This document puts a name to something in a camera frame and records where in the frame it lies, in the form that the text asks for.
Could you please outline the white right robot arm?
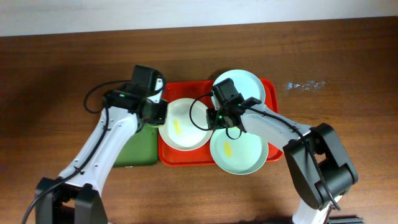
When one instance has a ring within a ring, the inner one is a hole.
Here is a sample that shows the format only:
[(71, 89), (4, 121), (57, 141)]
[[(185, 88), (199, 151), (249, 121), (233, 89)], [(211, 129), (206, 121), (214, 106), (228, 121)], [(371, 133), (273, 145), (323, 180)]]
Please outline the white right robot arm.
[(335, 130), (326, 123), (316, 127), (296, 123), (260, 100), (235, 96), (207, 111), (210, 129), (237, 127), (281, 150), (301, 201), (292, 223), (353, 223), (330, 218), (339, 199), (358, 182), (358, 172)]

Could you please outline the white plate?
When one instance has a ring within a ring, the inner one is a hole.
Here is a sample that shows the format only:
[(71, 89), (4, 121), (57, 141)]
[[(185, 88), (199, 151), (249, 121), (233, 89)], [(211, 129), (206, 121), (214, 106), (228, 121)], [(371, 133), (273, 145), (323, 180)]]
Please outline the white plate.
[(211, 138), (213, 131), (198, 129), (191, 122), (205, 129), (207, 125), (206, 110), (208, 107), (197, 101), (189, 115), (193, 98), (180, 98), (168, 104), (165, 124), (159, 128), (162, 140), (178, 151), (193, 151), (205, 145)]

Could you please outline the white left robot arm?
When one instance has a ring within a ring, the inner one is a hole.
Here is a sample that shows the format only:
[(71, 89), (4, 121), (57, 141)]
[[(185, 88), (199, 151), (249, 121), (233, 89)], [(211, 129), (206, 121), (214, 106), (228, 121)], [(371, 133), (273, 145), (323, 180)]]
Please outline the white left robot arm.
[(110, 90), (100, 119), (74, 160), (56, 179), (43, 178), (29, 210), (36, 223), (108, 223), (101, 194), (124, 145), (146, 124), (163, 124), (163, 89)]

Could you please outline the green and yellow sponge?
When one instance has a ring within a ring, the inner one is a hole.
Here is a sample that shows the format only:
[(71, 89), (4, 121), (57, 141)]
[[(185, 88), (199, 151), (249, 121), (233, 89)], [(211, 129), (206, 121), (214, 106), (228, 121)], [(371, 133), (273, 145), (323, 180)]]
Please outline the green and yellow sponge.
[(163, 126), (163, 124), (148, 124), (148, 125), (153, 128), (159, 128), (159, 127)]

